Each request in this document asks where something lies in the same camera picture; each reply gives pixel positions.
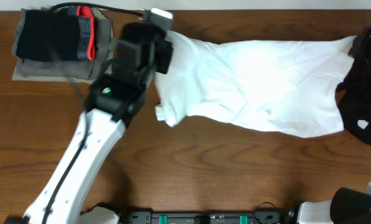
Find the folded clothes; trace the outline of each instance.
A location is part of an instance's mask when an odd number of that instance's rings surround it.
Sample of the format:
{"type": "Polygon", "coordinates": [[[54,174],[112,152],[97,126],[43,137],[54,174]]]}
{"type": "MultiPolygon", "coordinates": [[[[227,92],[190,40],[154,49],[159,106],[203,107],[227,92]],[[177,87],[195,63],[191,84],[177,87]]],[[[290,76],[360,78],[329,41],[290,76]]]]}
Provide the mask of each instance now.
{"type": "Polygon", "coordinates": [[[354,37],[212,44],[176,32],[166,75],[156,74],[158,120],[205,116],[258,131],[311,138],[344,129],[334,98],[354,61],[354,37]]]}
{"type": "MultiPolygon", "coordinates": [[[[60,65],[55,62],[39,62],[30,59],[17,59],[13,80],[38,81],[38,82],[67,82],[66,76],[72,77],[77,82],[91,83],[101,68],[102,63],[113,57],[116,39],[112,36],[112,21],[107,19],[96,8],[90,8],[95,17],[95,57],[94,60],[62,61],[60,65]]],[[[21,20],[17,26],[17,40],[22,32],[25,22],[25,12],[21,13],[21,20]]]]}
{"type": "Polygon", "coordinates": [[[66,8],[56,13],[25,11],[15,55],[51,62],[51,47],[55,47],[62,61],[94,59],[94,17],[88,7],[74,9],[66,8]]]}

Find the white cloth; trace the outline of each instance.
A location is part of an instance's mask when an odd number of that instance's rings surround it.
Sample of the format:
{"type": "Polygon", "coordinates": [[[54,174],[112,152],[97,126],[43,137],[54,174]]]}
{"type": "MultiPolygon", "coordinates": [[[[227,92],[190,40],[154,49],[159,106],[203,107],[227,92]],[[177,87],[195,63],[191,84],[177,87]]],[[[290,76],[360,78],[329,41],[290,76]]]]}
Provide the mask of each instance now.
{"type": "Polygon", "coordinates": [[[334,95],[354,61],[354,38],[217,45],[170,32],[172,61],[155,77],[157,118],[174,126],[198,115],[302,138],[342,131],[334,95]]]}

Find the green connector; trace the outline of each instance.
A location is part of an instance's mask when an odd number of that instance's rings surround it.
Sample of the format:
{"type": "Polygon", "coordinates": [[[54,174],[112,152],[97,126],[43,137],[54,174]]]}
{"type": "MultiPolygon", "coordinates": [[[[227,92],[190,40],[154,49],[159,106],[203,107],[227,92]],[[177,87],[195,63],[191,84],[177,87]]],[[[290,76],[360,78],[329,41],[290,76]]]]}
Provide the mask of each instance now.
{"type": "Polygon", "coordinates": [[[241,215],[239,217],[240,224],[247,224],[247,215],[241,215]]]}
{"type": "Polygon", "coordinates": [[[167,224],[167,216],[166,215],[160,215],[159,216],[159,224],[167,224]]]}

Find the table surface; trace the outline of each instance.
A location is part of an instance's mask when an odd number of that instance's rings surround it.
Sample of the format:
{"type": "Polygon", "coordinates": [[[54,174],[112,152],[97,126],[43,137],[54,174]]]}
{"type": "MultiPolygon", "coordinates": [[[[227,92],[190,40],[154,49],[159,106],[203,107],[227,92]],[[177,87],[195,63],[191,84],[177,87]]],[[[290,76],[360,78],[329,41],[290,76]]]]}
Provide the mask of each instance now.
{"type": "MultiPolygon", "coordinates": [[[[135,16],[113,12],[118,37],[135,16]]],[[[19,12],[0,12],[0,223],[22,215],[61,159],[80,107],[66,83],[14,82],[19,12]]],[[[371,11],[175,11],[173,30],[215,43],[336,40],[371,26],[371,11]]],[[[81,85],[86,92],[87,85],[81,85]]],[[[155,87],[98,173],[84,208],[104,201],[155,211],[252,210],[263,201],[330,200],[340,187],[364,191],[371,146],[347,131],[301,139],[203,117],[170,128],[155,117],[155,87]]]]}

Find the black fabric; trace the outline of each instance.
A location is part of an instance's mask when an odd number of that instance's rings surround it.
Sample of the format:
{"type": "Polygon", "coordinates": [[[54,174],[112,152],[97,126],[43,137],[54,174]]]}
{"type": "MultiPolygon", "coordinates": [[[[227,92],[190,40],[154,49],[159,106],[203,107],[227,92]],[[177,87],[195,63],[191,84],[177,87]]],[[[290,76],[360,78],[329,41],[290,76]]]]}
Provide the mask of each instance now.
{"type": "Polygon", "coordinates": [[[52,42],[61,60],[78,60],[80,41],[79,17],[65,12],[41,10],[25,12],[25,24],[19,37],[16,55],[42,62],[51,62],[48,44],[52,42]]]}
{"type": "Polygon", "coordinates": [[[364,143],[371,145],[371,66],[355,61],[337,91],[347,90],[339,104],[344,127],[364,143]],[[368,122],[365,129],[358,120],[368,122]]]}

